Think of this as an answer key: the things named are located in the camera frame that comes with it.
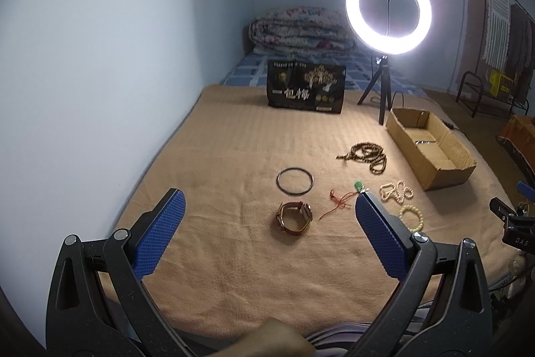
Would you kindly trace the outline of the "operator hand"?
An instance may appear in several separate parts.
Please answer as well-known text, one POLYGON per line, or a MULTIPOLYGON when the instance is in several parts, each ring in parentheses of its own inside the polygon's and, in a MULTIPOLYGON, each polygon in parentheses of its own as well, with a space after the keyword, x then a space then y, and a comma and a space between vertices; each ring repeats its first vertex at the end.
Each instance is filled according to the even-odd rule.
POLYGON ((299 332, 275 318, 246 334, 212 357, 315 356, 316 349, 299 332))

